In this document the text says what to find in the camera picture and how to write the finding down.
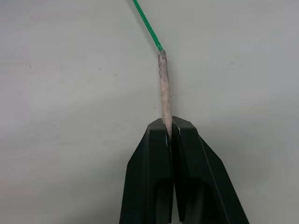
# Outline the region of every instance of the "white background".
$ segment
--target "white background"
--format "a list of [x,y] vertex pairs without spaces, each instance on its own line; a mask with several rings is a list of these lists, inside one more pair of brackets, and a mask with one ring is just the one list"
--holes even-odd
[[[220,156],[249,222],[298,223],[299,2],[140,5],[173,114]],[[126,164],[160,111],[131,0],[2,0],[0,223],[117,224]]]

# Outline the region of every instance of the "green rope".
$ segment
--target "green rope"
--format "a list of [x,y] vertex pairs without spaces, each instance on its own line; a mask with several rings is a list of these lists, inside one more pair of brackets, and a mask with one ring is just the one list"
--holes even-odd
[[145,14],[143,13],[143,11],[142,11],[142,9],[141,9],[141,7],[140,7],[138,1],[137,1],[137,0],[133,0],[133,2],[134,2],[134,4],[135,4],[135,6],[136,6],[136,8],[137,8],[137,10],[138,10],[138,12],[139,12],[139,14],[140,14],[142,20],[143,20],[143,22],[144,22],[146,28],[148,29],[148,31],[149,31],[151,37],[153,38],[153,41],[155,42],[157,48],[158,48],[159,50],[162,50],[162,49],[163,49],[163,48],[162,48],[162,45],[160,44],[160,41],[159,41],[157,35],[155,34],[153,28],[151,27],[151,25],[150,25],[148,19],[145,17]]

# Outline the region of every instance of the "dirty cylindrical rod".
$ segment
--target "dirty cylindrical rod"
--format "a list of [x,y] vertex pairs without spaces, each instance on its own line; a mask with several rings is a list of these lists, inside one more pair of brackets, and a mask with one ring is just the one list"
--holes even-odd
[[167,69],[167,58],[165,50],[158,51],[158,61],[159,61],[159,75],[160,75],[160,85],[161,85],[161,99],[162,99],[162,114],[163,122],[166,126],[169,139],[171,141],[172,137],[172,113],[171,113],[171,103],[170,103],[170,89],[169,89],[169,79],[168,79],[168,69]]

